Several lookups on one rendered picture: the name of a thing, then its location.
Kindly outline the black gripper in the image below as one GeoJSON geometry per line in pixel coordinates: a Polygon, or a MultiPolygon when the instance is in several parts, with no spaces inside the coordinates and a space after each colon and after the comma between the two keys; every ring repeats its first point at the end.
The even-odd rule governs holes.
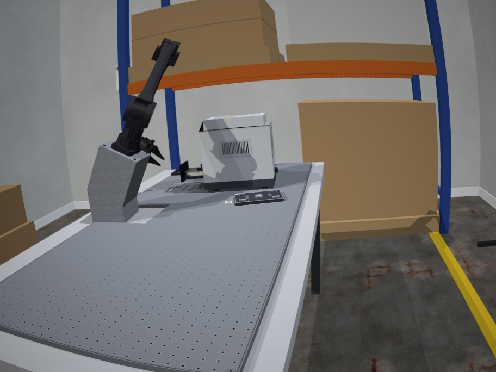
{"type": "MultiPolygon", "coordinates": [[[[157,145],[156,145],[156,146],[154,146],[154,144],[153,144],[153,143],[155,142],[154,140],[150,140],[150,141],[147,143],[147,142],[145,142],[144,140],[142,140],[141,138],[139,138],[139,139],[141,140],[140,145],[139,145],[139,146],[141,147],[141,150],[143,150],[144,152],[147,152],[147,153],[149,153],[149,154],[153,153],[153,154],[155,154],[157,157],[159,157],[160,159],[165,160],[165,159],[164,159],[164,157],[161,155],[161,153],[160,153],[160,151],[159,151],[159,149],[158,149],[157,145]],[[156,152],[155,150],[156,150],[157,152],[156,152]]],[[[152,163],[152,164],[155,164],[155,165],[161,166],[161,165],[160,165],[160,164],[159,164],[159,163],[158,163],[155,159],[153,159],[151,156],[150,156],[150,158],[149,158],[148,163],[152,163]],[[152,160],[152,161],[151,161],[151,160],[152,160]],[[154,161],[154,162],[153,162],[153,161],[154,161]]]]}

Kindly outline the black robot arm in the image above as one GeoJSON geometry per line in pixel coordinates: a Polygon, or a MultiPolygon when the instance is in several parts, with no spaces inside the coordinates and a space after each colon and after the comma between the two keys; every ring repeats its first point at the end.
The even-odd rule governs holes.
{"type": "Polygon", "coordinates": [[[139,146],[141,140],[139,138],[147,143],[150,141],[147,137],[145,137],[146,139],[142,137],[142,134],[144,129],[148,128],[157,105],[153,101],[154,95],[164,71],[168,66],[174,67],[180,54],[177,51],[180,44],[180,42],[164,38],[161,46],[157,46],[151,59],[156,61],[156,63],[141,93],[138,97],[132,95],[122,119],[126,121],[123,133],[120,133],[117,141],[112,143],[112,149],[130,157],[141,151],[141,147],[139,146]]]}

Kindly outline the grey heat sealer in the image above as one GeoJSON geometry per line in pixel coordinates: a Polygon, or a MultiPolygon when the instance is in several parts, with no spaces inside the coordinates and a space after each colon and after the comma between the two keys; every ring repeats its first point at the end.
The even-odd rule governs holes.
{"type": "Polygon", "coordinates": [[[243,115],[247,116],[203,120],[199,130],[203,175],[185,175],[188,161],[171,175],[181,175],[181,183],[203,178],[204,189],[214,191],[275,186],[272,123],[266,121],[266,113],[243,115]]]}

